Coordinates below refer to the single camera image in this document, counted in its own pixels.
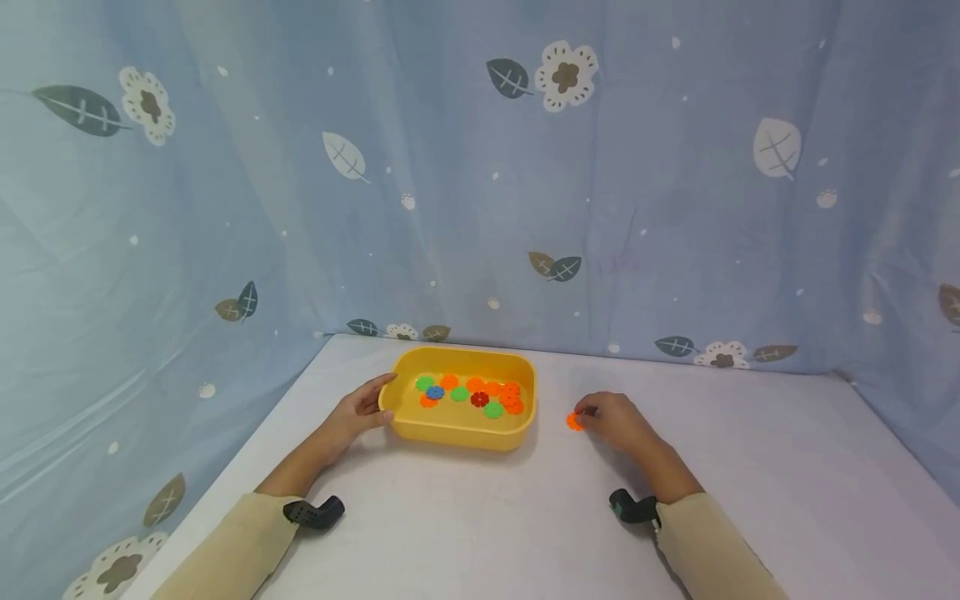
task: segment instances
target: fingers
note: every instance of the fingers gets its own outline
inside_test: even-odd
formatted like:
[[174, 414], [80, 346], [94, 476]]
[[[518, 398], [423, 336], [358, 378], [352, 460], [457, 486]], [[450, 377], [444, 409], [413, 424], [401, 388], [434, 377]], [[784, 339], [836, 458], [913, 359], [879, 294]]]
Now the fingers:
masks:
[[375, 392], [379, 392], [380, 388], [387, 385], [394, 379], [396, 379], [395, 372], [385, 372], [382, 375], [374, 377], [353, 392], [350, 392], [348, 397], [354, 402], [354, 404], [359, 403], [360, 400], [370, 397]]
[[608, 394], [606, 392], [587, 394], [586, 396], [580, 398], [580, 401], [577, 402], [577, 405], [573, 407], [573, 412], [578, 415], [583, 415], [587, 412], [592, 414], [604, 404], [604, 400], [607, 396]]
[[580, 426], [587, 431], [596, 431], [597, 427], [600, 425], [600, 419], [587, 413], [581, 413], [577, 415], [577, 422], [580, 423]]
[[375, 413], [358, 417], [360, 432], [370, 431], [377, 427], [382, 427], [394, 419], [394, 411], [377, 411]]

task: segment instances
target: printed leaf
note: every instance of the printed leaf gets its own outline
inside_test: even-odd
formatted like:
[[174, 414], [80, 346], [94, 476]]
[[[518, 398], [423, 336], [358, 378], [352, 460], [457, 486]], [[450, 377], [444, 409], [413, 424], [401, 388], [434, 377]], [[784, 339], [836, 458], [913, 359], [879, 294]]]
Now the printed leaf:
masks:
[[940, 301], [940, 312], [944, 313], [947, 321], [960, 326], [960, 288], [944, 283], [940, 286], [938, 300]]
[[446, 325], [430, 325], [423, 330], [423, 339], [427, 342], [442, 342], [450, 335], [450, 328]]
[[178, 473], [156, 493], [154, 499], [147, 505], [147, 512], [143, 514], [144, 527], [153, 527], [172, 515], [183, 500], [184, 494], [186, 494], [186, 480], [183, 479], [183, 473]]
[[518, 62], [510, 59], [493, 59], [487, 61], [487, 72], [490, 74], [490, 81], [493, 87], [501, 95], [512, 100], [519, 98], [523, 94], [533, 95], [527, 90], [530, 84], [530, 76]]
[[243, 292], [240, 292], [240, 298], [237, 299], [240, 316], [246, 320], [247, 317], [256, 312], [256, 306], [259, 302], [259, 297], [256, 294], [256, 286], [253, 285], [251, 281], [244, 287]]
[[570, 281], [573, 276], [580, 271], [580, 264], [583, 259], [580, 256], [567, 256], [558, 258], [553, 266], [550, 267], [551, 281]]
[[47, 85], [33, 92], [44, 106], [81, 132], [110, 137], [130, 127], [120, 122], [117, 108], [95, 91], [75, 85]]
[[754, 360], [758, 363], [772, 363], [793, 356], [796, 351], [796, 346], [764, 346], [754, 350]]
[[234, 298], [220, 300], [217, 305], [213, 307], [213, 310], [217, 311], [217, 314], [220, 315], [220, 318], [224, 321], [240, 321], [240, 318], [243, 317], [243, 314], [240, 312], [240, 304], [238, 304]]
[[550, 269], [553, 268], [553, 258], [549, 254], [544, 254], [543, 252], [528, 252], [530, 256], [530, 264], [534, 266], [534, 270], [541, 274], [544, 277], [550, 277]]
[[800, 131], [786, 121], [765, 118], [756, 128], [754, 162], [767, 177], [786, 177], [792, 181], [801, 148]]
[[367, 321], [366, 319], [354, 319], [353, 321], [347, 323], [347, 327], [352, 329], [355, 333], [360, 335], [366, 335], [367, 337], [376, 337], [380, 334], [380, 329], [373, 321]]
[[656, 344], [657, 348], [659, 348], [664, 354], [668, 356], [676, 356], [677, 358], [683, 358], [696, 349], [693, 346], [693, 340], [690, 338], [685, 338], [681, 335], [671, 335], [669, 337], [660, 338], [654, 342], [654, 344]]
[[330, 162], [340, 171], [340, 175], [348, 180], [367, 181], [363, 174], [367, 170], [367, 163], [363, 155], [350, 140], [336, 133], [324, 132], [324, 146]]

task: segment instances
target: right hand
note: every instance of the right hand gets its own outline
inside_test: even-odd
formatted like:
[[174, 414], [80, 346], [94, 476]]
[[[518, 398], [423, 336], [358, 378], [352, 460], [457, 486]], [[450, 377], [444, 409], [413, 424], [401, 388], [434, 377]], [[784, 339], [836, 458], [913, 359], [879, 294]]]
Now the right hand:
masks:
[[589, 394], [577, 402], [573, 412], [584, 429], [621, 452], [632, 454], [639, 445], [657, 437], [647, 419], [623, 394]]

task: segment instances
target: fabric backdrop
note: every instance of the fabric backdrop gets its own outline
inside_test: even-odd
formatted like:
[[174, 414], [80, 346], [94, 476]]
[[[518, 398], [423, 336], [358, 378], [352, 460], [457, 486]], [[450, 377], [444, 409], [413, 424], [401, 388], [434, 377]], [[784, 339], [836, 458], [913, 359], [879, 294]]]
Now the fabric backdrop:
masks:
[[0, 14], [5, 595], [119, 596], [331, 332], [839, 370], [960, 501], [955, 3]]

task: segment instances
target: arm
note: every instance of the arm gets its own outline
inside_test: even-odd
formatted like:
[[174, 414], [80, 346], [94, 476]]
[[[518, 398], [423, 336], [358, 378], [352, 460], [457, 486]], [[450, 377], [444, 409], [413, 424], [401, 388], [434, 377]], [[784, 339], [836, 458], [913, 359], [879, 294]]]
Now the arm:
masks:
[[303, 499], [321, 471], [332, 465], [364, 431], [382, 427], [393, 414], [379, 412], [388, 373], [345, 396], [324, 423], [245, 494], [209, 536], [163, 582], [154, 600], [247, 600], [274, 572], [298, 525], [283, 506]]
[[753, 550], [713, 498], [629, 398], [601, 392], [574, 408], [577, 420], [625, 452], [659, 501], [657, 542], [694, 600], [785, 600]]

